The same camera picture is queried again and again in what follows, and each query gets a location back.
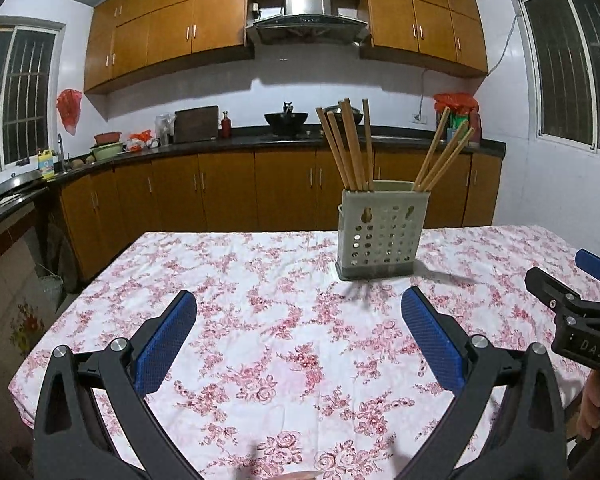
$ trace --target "chopstick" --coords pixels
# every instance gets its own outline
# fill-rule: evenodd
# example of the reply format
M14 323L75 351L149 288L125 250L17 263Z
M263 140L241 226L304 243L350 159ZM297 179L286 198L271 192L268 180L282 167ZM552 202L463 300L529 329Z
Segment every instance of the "chopstick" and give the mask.
M351 110L351 102L349 99L344 99L340 102L342 110L342 122L344 130L347 134L347 143L349 144L349 153L353 163L353 173L356 178L358 191L366 191L365 168L362 166L362 152L360 152L360 141L358 140L358 131L356 130L356 121L353 120L353 111Z
M369 119L369 99L362 99L362 111L365 114L365 139L368 189L374 190L374 149L371 145L371 119Z
M444 165L446 160L449 158L449 155L451 155L454 147L458 143L458 139L461 138L465 134L468 127L469 127L469 121L462 121L462 124L460 124L460 127L456 130L456 132L454 133L454 136L451 137L451 140L446 145L445 151L442 152L442 155L440 155L440 157L438 158L436 163L433 165L433 168L431 168L429 173L427 173L427 176L423 179L423 181L420 182L420 184L418 184L418 187L417 188L414 187L414 189L413 189L414 191L423 191L424 189L426 189L426 187L429 185L429 183L434 179L436 174L440 171L440 168L442 168L442 166Z
M446 121L449 118L449 114L451 113L451 108L445 106L445 110L442 112L442 117L440 119L440 123L436 129L436 134L433 136L433 140L431 141L431 145L429 146L429 151L427 152L427 156L424 158L422 166L420 167L420 171L418 172L418 176L416 180L413 182L413 189L418 189L418 186L422 182L422 179L426 176L427 170L429 169L429 164L431 163L431 158L433 157L433 153L436 151L438 143L440 142L440 137L442 136L442 132L445 129Z
M349 180L347 179L347 173L344 170L344 165L342 163L342 158L338 150L338 145L336 144L335 138L333 137L333 133L331 133L331 127L329 126L329 122L327 121L327 116L324 114L324 110L320 107L316 108L315 111L318 114L318 118L320 119L320 124L322 125L322 129L324 130L324 135L327 137L327 142L329 143L329 147L331 148L333 159L336 161L336 166L338 167L340 178L342 179L342 183L344 184L344 189L349 189Z
M433 189L433 187L438 183L438 181L443 177L443 175L446 173L446 170L448 170L449 167L451 166L451 164L454 162L454 160L456 160L456 158L458 158L458 155L460 154L462 149L467 145L467 143L469 142L469 140L471 139L473 134L474 134L474 129L469 128L469 131L462 138L462 140L460 141L460 143L458 144L458 146L456 147L454 152L451 154L451 156L449 156L449 158L444 163L442 168L440 168L440 171L438 172L438 174L436 174L433 177L433 179L430 181L430 183L427 184L427 187L424 190L425 192L431 191Z
M333 137L336 141L336 145L340 152L340 157L342 158L342 165L344 166L344 172L347 175L347 181L349 183L349 187L347 189L352 189L353 191L358 190L358 186L356 185L356 179L353 176L353 169L351 168L351 160L349 158L349 154L344 149L344 144L342 143L342 136L340 135L340 129L338 127L338 121L336 121L336 116L333 112L327 113L327 117L329 118L329 124L331 125L331 131L333 132Z

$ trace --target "yellow detergent bottle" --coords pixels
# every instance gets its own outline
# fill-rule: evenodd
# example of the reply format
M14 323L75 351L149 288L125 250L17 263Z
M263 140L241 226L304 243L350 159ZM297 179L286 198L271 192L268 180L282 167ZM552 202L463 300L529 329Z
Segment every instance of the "yellow detergent bottle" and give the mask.
M54 170L54 156L51 150L38 153L38 169L45 180L54 177L56 172Z

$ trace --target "screw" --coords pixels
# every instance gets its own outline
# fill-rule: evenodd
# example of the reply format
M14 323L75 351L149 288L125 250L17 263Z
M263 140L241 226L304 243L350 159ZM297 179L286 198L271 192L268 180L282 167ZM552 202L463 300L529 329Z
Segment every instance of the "screw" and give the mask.
M126 348L126 339L119 337L111 342L111 349L114 352L120 352Z
M487 346L489 345L489 341L483 335L474 335L471 338L471 344L474 345L476 348L487 348Z
M63 357L67 350L68 348L64 345L56 346L56 348L54 348L54 357Z
M542 343L533 343L531 349L538 355L546 354L546 348Z

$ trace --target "floral tablecloth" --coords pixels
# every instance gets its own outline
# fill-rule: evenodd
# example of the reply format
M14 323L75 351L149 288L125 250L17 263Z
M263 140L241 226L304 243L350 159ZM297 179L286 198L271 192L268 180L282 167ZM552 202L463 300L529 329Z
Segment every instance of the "floral tablecloth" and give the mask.
M268 478L317 470L324 478L393 478L452 400L400 316L418 285L441 312L496 346L549 347L552 313L525 290L540 266L588 300L600 283L578 270L576 249L539 227L425 230L410 278L340 282L337 234L148 233L88 286L11 381L33 425L51 352L104 348L158 316L181 289L198 320L160 389L146 400L206 478L237 469ZM586 368L551 353L563 402ZM477 456L502 398L491 402L462 462ZM139 465L106 394L96 393L121 457Z

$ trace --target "blue gripper pad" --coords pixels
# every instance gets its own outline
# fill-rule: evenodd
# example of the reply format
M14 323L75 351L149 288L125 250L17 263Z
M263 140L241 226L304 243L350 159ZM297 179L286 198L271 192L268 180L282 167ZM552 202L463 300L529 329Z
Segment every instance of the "blue gripper pad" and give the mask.
M413 287L402 295L402 318L431 371L445 390L458 396L464 388L462 356Z
M589 276L596 278L600 282L600 257L587 250L580 249L576 253L576 265L580 270L584 270Z
M144 397L160 388L165 375L196 322L197 314L196 298L190 292L183 290L163 313L164 320L162 322L160 322L162 317L144 322L151 328L152 322L159 323L159 326L136 358L134 389L138 395Z

